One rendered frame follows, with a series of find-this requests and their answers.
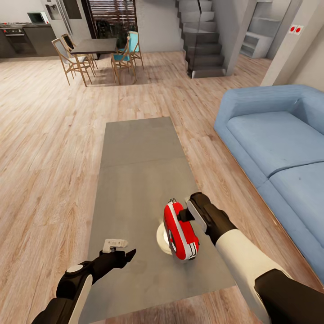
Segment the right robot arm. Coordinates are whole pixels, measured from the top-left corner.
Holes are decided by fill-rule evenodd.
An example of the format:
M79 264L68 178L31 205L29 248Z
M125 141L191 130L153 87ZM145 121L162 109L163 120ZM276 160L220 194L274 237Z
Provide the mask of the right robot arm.
M230 222L225 211L196 192L178 221L196 220L224 260L242 296L264 324L324 324L324 294L292 279Z

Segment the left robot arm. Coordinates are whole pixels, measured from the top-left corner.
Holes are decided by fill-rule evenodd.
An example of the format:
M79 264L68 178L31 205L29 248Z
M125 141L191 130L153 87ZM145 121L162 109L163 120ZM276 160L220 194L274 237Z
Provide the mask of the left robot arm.
M56 298L31 324L77 324L91 286L113 268L122 269L135 255L135 249L128 253L115 249L127 246L126 240L106 239L99 257L66 270L58 283Z

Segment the radio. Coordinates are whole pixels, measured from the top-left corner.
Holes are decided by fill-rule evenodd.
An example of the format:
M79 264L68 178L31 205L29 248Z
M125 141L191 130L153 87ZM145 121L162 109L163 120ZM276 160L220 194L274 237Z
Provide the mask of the radio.
M179 202L173 202L173 200L170 199L170 202L168 202L164 210L165 223L171 244L179 259L193 260L198 252L199 240L195 236L190 221L184 223L178 221L177 215L184 208Z

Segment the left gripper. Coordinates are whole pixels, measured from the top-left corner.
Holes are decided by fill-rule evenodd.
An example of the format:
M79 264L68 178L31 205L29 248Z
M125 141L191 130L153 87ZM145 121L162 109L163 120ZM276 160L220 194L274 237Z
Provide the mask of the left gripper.
M103 276L105 276L113 268L122 269L128 262L131 261L135 253L135 249L128 253L125 253L125 251L116 251L116 249L115 252L103 253L103 250L101 250L99 252L99 257L96 259L100 259L104 263L105 271Z

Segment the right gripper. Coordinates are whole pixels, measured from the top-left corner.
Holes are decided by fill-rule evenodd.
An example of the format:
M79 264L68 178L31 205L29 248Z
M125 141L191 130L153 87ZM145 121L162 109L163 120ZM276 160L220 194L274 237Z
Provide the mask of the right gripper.
M191 220L195 220L195 218L193 217L193 215L189 212L189 209L183 209L179 211L179 214L177 215L178 221L182 221L182 223L184 222L188 222Z

